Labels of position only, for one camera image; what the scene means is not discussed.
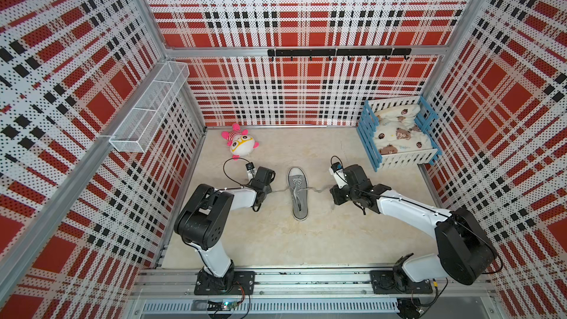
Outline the grey canvas sneaker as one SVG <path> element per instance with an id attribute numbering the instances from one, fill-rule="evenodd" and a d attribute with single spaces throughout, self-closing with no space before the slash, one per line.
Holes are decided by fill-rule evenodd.
<path id="1" fill-rule="evenodd" d="M 308 217 L 308 182 L 303 170 L 292 167 L 288 172 L 288 187 L 292 197 L 292 215 L 298 221 Z"/>

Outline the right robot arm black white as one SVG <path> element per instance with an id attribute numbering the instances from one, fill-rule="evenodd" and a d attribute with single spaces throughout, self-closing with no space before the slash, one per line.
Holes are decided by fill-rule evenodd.
<path id="1" fill-rule="evenodd" d="M 449 211 L 425 205 L 394 189 L 373 185 L 360 165 L 333 163 L 329 168 L 336 184 L 330 193 L 335 205 L 354 203 L 362 211 L 398 219 L 430 236 L 437 252 L 416 257 L 407 254 L 387 271 L 393 283 L 390 291 L 424 293 L 428 280 L 446 278 L 471 285 L 498 257 L 493 243 L 468 210 Z"/>

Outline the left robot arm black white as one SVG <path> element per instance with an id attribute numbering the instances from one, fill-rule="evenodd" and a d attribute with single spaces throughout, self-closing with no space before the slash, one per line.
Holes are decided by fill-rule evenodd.
<path id="1" fill-rule="evenodd" d="M 221 243 L 221 236 L 231 211 L 260 209 L 276 172 L 269 168 L 250 167 L 248 183 L 238 188 L 214 188 L 200 184 L 180 211 L 174 223 L 174 233 L 194 249 L 202 261 L 198 273 L 196 295 L 228 293 L 236 284 L 233 260 Z"/>

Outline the grey shoelace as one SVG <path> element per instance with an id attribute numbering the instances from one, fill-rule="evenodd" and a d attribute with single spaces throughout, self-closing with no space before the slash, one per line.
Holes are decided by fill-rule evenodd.
<path id="1" fill-rule="evenodd" d="M 323 193 L 323 192 L 325 192 L 325 191 L 329 191 L 329 190 L 330 190 L 330 187 L 329 187 L 329 186 L 325 186 L 325 187 L 323 187 L 323 188 L 315 188 L 315 187 L 312 187 L 312 186 L 309 185 L 309 182 L 308 182 L 308 186 L 309 186 L 309 188 L 308 188 L 308 193 L 309 193 L 310 191 L 314 191 L 315 193 Z"/>

